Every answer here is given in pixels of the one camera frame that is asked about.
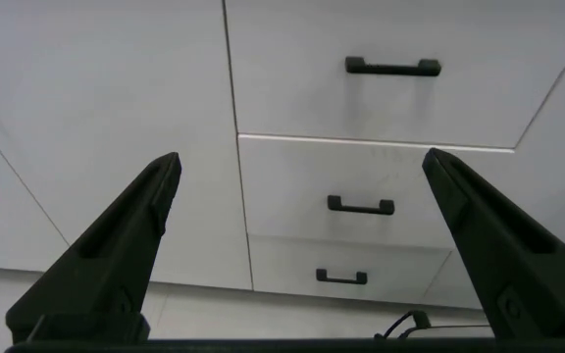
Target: cabinet handle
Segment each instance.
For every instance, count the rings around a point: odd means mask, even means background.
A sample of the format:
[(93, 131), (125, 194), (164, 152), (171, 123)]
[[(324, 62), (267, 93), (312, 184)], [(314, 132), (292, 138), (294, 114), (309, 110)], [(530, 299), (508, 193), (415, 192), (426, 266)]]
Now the cabinet handle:
[(420, 59), (418, 66), (366, 64), (363, 57), (345, 57), (345, 70), (349, 74), (374, 74), (395, 76), (439, 76), (441, 64), (435, 59)]
[(395, 209), (393, 200), (381, 200), (379, 202), (379, 208), (343, 206), (341, 205), (341, 196), (336, 196), (336, 195), (329, 195), (328, 205), (329, 205), (329, 210), (331, 211), (354, 212), (354, 213), (386, 215), (386, 216), (393, 215)]
[(368, 274), (358, 272), (356, 279), (341, 279), (341, 278), (329, 278), (326, 269), (315, 270), (315, 278), (318, 281), (327, 281), (331, 283), (344, 283), (344, 284), (359, 284), (365, 285), (368, 283)]

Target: white drawer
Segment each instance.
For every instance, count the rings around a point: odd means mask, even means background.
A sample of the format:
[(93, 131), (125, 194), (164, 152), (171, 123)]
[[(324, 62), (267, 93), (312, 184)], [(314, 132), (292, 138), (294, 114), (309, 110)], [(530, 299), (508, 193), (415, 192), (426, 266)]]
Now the white drawer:
[[(429, 147), (240, 135), (247, 232), (452, 249), (422, 170)], [(514, 156), (510, 150), (444, 149), (484, 177)], [(393, 200), (395, 211), (390, 216), (331, 211), (329, 195), (357, 207)]]
[[(228, 0), (239, 132), (514, 147), (565, 66), (565, 0)], [(346, 56), (437, 59), (350, 75)]]
[[(419, 303), (449, 251), (249, 236), (254, 290)], [(365, 284), (318, 281), (356, 280)]]

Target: black cable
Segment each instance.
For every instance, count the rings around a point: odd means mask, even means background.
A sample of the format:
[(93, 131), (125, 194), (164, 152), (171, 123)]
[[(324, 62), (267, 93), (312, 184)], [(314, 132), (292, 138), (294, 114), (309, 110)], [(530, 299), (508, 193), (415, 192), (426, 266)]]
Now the black cable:
[(409, 317), (413, 316), (413, 321), (416, 323), (416, 328), (430, 328), (431, 321), (429, 321), (429, 316), (427, 313), (419, 310), (411, 310), (403, 315), (400, 319), (396, 320), (393, 325), (387, 329), (385, 334), (377, 333), (374, 335), (374, 339), (387, 339), (389, 335), (402, 324)]

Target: white floor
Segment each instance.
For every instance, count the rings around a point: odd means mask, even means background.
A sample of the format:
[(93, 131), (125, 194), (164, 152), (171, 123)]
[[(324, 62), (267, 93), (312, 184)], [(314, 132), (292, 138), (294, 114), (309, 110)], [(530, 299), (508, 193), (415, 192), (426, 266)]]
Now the white floor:
[[(0, 270), (0, 352), (11, 342), (6, 311), (38, 277)], [(372, 337), (412, 307), (151, 283), (143, 314), (152, 327), (150, 338)], [(478, 311), (422, 310), (434, 326), (487, 323)], [(395, 335), (412, 326), (403, 323)]]

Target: cabinet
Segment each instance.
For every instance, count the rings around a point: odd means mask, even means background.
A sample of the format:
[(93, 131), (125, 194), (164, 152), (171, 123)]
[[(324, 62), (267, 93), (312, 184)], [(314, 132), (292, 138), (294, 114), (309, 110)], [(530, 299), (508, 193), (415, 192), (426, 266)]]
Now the cabinet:
[[(352, 75), (348, 56), (441, 72)], [(565, 241), (565, 1), (0, 0), (2, 268), (44, 269), (178, 151), (152, 279), (476, 308), (432, 146)]]
[(69, 242), (178, 151), (152, 278), (251, 288), (226, 48), (218, 0), (0, 0), (0, 149)]
[(0, 268), (45, 271), (67, 243), (0, 155)]

